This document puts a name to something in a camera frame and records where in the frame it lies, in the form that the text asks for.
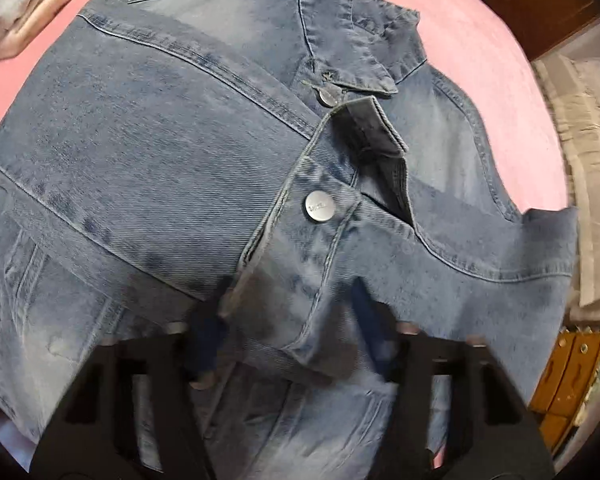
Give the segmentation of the orange wooden drawer unit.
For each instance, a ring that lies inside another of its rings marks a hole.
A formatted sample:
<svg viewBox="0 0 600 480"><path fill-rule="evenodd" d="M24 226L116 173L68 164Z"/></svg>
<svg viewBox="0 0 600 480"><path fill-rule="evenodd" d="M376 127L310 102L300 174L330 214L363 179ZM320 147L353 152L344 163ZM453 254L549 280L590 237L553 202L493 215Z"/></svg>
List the orange wooden drawer unit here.
<svg viewBox="0 0 600 480"><path fill-rule="evenodd" d="M562 330L529 403L553 456L574 434L582 406L599 374L600 332Z"/></svg>

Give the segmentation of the white lace folded bedding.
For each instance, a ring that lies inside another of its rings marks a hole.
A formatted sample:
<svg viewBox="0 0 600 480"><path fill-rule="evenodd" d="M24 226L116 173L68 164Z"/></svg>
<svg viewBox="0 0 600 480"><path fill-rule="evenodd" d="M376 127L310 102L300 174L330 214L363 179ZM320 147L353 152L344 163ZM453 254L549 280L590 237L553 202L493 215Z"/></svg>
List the white lace folded bedding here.
<svg viewBox="0 0 600 480"><path fill-rule="evenodd" d="M553 54L533 68L552 112L578 213L568 320L600 326L600 58L575 61Z"/></svg>

